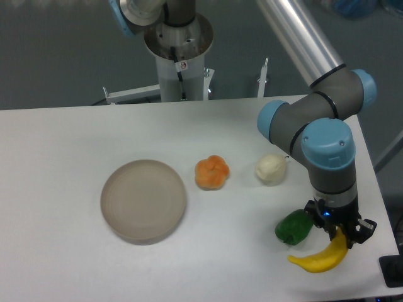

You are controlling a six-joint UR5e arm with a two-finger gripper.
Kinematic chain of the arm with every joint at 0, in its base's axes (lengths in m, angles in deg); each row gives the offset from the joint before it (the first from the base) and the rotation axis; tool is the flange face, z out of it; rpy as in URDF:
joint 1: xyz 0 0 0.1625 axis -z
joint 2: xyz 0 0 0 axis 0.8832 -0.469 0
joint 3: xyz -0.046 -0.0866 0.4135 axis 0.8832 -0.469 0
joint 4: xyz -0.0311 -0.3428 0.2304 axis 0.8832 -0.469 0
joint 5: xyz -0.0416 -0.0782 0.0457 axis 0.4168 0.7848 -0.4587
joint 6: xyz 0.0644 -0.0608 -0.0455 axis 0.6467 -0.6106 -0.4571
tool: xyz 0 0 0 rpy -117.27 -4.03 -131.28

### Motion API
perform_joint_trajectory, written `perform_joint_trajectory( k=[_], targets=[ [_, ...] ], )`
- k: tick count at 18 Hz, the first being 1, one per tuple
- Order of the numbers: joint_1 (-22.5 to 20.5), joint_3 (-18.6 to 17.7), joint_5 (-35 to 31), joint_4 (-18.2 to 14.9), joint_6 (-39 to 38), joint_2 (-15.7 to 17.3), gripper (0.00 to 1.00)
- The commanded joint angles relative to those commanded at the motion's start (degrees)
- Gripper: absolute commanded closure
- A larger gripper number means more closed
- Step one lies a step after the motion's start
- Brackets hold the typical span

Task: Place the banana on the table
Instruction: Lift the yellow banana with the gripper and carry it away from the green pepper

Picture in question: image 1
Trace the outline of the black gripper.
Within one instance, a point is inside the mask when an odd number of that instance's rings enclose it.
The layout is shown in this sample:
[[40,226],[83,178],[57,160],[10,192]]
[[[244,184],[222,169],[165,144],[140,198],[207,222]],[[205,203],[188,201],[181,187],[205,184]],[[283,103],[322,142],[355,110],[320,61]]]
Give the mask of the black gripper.
[[361,219],[358,198],[344,206],[329,206],[324,199],[309,200],[304,211],[312,218],[317,228],[322,228],[332,242],[340,227],[346,236],[347,248],[362,244],[375,232],[377,223]]

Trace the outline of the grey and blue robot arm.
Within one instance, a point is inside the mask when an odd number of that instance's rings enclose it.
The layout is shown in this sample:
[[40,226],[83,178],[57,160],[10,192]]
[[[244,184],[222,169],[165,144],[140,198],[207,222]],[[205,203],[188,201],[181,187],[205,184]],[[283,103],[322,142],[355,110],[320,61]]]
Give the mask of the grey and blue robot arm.
[[[365,71],[347,68],[302,1],[259,1],[258,7],[310,87],[293,104],[265,105],[258,130],[308,170],[314,198],[305,212],[315,226],[330,238],[341,230],[348,247],[363,243],[377,225],[359,212],[355,143],[345,121],[376,98],[376,84]],[[124,33],[144,34],[162,101],[207,97],[203,63],[213,30],[194,1],[110,1],[110,8]]]

